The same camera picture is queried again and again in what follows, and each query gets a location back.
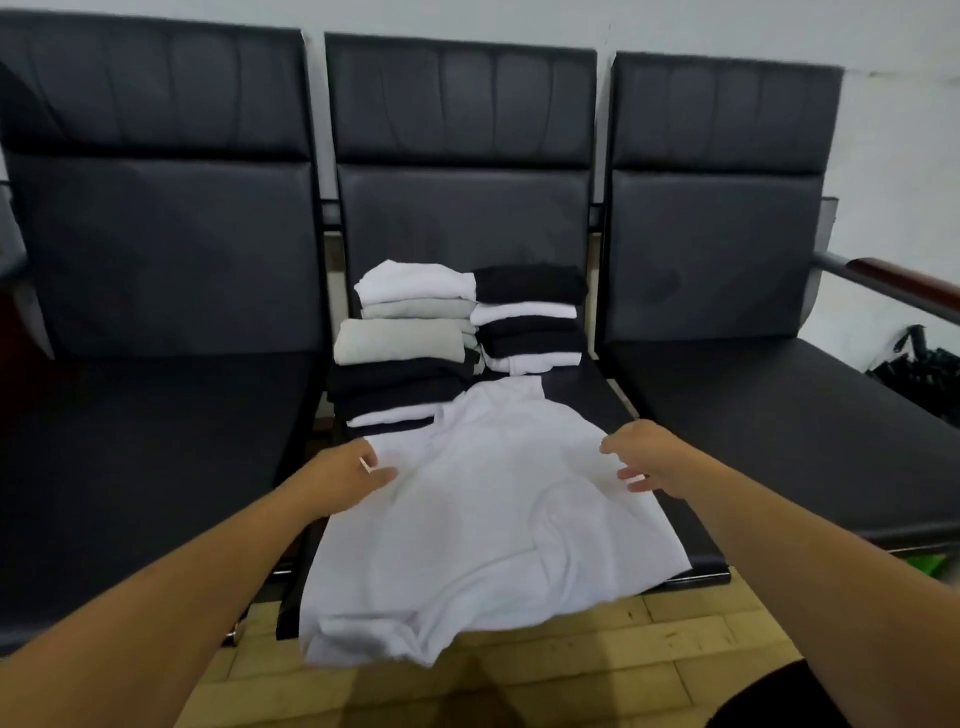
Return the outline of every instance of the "white wall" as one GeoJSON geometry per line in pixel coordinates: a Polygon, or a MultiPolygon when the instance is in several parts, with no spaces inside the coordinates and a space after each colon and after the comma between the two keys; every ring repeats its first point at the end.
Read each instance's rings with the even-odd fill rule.
{"type": "MultiPolygon", "coordinates": [[[[325,197],[336,186],[324,31],[596,48],[600,149],[616,50],[842,65],[848,73],[825,189],[840,198],[830,249],[960,281],[956,0],[0,0],[4,6],[303,28],[313,50],[325,197]]],[[[935,321],[824,276],[802,336],[862,368],[899,328],[928,320],[935,321]]],[[[960,329],[935,324],[930,334],[933,344],[960,352],[960,329]]]]}

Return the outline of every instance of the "folded t-shirt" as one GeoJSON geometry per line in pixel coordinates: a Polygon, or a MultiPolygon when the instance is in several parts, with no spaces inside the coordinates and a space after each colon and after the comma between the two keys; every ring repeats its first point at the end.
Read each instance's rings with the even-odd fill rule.
{"type": "Polygon", "coordinates": [[[337,364],[431,356],[464,361],[464,339],[449,319],[346,319],[333,345],[337,364]]]}
{"type": "Polygon", "coordinates": [[[407,299],[372,303],[360,315],[365,319],[468,319],[476,303],[462,299],[407,299]]]}
{"type": "Polygon", "coordinates": [[[511,319],[491,321],[483,326],[486,336],[513,336],[516,333],[530,331],[572,331],[583,330],[576,319],[558,319],[554,316],[516,316],[511,319]]]}
{"type": "Polygon", "coordinates": [[[406,299],[476,301],[473,273],[457,273],[439,263],[397,263],[384,260],[356,282],[353,290],[366,308],[374,303],[406,299]]]}
{"type": "Polygon", "coordinates": [[[493,359],[522,353],[583,352],[587,349],[587,335],[581,328],[568,331],[528,331],[511,336],[489,336],[484,328],[480,329],[477,338],[483,344],[484,351],[493,359]]]}
{"type": "Polygon", "coordinates": [[[371,412],[409,407],[414,404],[454,401],[466,390],[467,385],[456,376],[422,379],[340,401],[337,403],[336,412],[341,419],[350,421],[371,412]]]}
{"type": "Polygon", "coordinates": [[[577,305],[587,297],[584,274],[572,265],[492,265],[473,271],[473,276],[480,303],[549,301],[577,305]]]}
{"type": "Polygon", "coordinates": [[[326,376],[326,398],[336,403],[356,395],[399,384],[444,376],[456,376],[466,386],[470,386],[473,383],[473,372],[479,358],[477,352],[467,352],[462,363],[425,357],[353,364],[346,367],[331,364],[330,372],[326,376]]]}
{"type": "Polygon", "coordinates": [[[521,303],[478,303],[470,314],[470,322],[482,327],[491,321],[514,319],[519,316],[552,316],[557,319],[577,318],[577,307],[570,303],[523,301],[521,303]]]}

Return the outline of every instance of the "hand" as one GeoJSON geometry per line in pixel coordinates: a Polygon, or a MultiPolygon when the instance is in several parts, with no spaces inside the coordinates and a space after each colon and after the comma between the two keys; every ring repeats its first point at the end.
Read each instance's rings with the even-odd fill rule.
{"type": "Polygon", "coordinates": [[[361,457],[371,468],[376,467],[376,453],[370,443],[354,440],[321,450],[290,477],[287,483],[301,490],[313,521],[346,511],[396,477],[396,468],[368,473],[361,457]]]}
{"type": "Polygon", "coordinates": [[[649,420],[623,425],[603,439],[600,451],[616,455],[626,466],[617,473],[621,480],[646,475],[644,480],[627,486],[634,493],[661,488],[673,497],[686,498],[691,488],[709,481],[712,473],[724,468],[705,452],[649,420]]]}

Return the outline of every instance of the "folded white t-shirt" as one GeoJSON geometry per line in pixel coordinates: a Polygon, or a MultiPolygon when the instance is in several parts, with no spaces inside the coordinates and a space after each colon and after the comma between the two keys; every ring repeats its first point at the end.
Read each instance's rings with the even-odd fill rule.
{"type": "Polygon", "coordinates": [[[439,263],[384,260],[353,286],[363,306],[406,299],[477,300],[473,273],[457,273],[439,263]]]}
{"type": "Polygon", "coordinates": [[[307,661],[432,665],[460,632],[537,624],[688,570],[654,495],[630,493],[599,453],[603,436],[523,376],[369,437],[399,473],[326,527],[300,602],[307,661]]]}
{"type": "Polygon", "coordinates": [[[577,307],[569,303],[524,301],[523,303],[478,303],[470,313],[470,322],[482,327],[491,321],[513,319],[517,316],[549,316],[555,319],[577,318],[577,307]]]}
{"type": "Polygon", "coordinates": [[[465,335],[450,319],[345,319],[333,360],[343,366],[423,356],[462,362],[465,335]]]}
{"type": "Polygon", "coordinates": [[[522,376],[543,374],[554,367],[578,367],[583,355],[580,352],[519,353],[491,359],[483,352],[483,358],[494,372],[522,376]]]}

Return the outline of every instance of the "black bag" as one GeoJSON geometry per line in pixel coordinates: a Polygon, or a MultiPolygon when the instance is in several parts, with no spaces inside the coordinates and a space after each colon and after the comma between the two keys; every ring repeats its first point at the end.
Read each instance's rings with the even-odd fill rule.
{"type": "Polygon", "coordinates": [[[867,376],[931,415],[960,427],[960,357],[943,349],[931,352],[926,347],[924,327],[920,324],[907,327],[894,346],[894,353],[899,356],[869,370],[867,376]],[[913,356],[903,351],[908,341],[913,356]]]}

